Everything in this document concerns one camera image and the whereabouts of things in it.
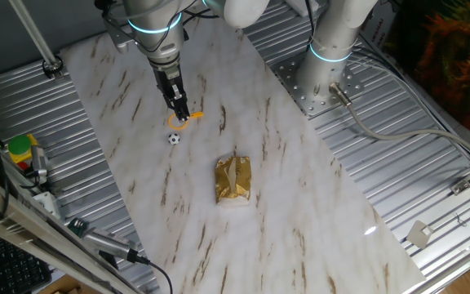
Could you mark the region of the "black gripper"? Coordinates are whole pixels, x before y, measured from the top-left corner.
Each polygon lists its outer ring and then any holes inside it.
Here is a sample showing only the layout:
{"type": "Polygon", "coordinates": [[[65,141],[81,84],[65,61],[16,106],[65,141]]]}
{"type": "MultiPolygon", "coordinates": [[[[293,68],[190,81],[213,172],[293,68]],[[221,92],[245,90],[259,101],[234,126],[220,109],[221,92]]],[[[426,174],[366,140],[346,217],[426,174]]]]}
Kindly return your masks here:
{"type": "Polygon", "coordinates": [[[187,121],[190,114],[181,77],[180,57],[149,58],[149,63],[153,68],[157,88],[162,92],[167,107],[174,111],[181,122],[187,121]]]}

